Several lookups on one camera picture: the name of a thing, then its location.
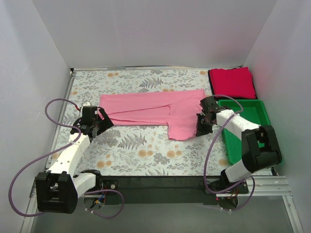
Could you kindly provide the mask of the pink t shirt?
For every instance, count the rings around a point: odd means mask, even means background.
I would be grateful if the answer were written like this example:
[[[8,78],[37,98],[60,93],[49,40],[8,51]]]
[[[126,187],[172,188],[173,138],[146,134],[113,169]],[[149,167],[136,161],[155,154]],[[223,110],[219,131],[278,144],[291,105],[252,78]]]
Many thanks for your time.
[[[116,126],[167,125],[168,138],[184,141],[196,137],[203,89],[102,95],[99,106]]]

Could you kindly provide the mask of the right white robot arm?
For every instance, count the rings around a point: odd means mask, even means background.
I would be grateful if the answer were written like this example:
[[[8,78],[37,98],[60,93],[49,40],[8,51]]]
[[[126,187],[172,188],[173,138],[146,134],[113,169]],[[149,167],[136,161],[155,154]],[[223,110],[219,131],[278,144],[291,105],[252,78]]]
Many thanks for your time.
[[[275,130],[270,125],[258,125],[240,114],[243,108],[234,111],[226,106],[219,106],[214,96],[200,101],[201,113],[197,115],[197,136],[213,132],[214,125],[220,126],[216,136],[226,129],[241,141],[241,159],[224,169],[219,179],[207,182],[207,163],[204,164],[203,183],[207,192],[212,194],[231,193],[253,173],[276,166],[282,162]]]

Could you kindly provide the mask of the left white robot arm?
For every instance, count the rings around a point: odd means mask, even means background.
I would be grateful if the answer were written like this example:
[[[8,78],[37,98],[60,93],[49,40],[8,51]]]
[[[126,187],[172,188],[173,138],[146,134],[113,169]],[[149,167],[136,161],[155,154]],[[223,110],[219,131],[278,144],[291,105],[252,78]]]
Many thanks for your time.
[[[75,175],[77,165],[93,139],[113,126],[104,108],[86,103],[70,131],[68,147],[46,171],[35,178],[37,208],[41,212],[71,214],[78,199],[87,191],[99,194],[103,190],[101,173],[84,170]]]

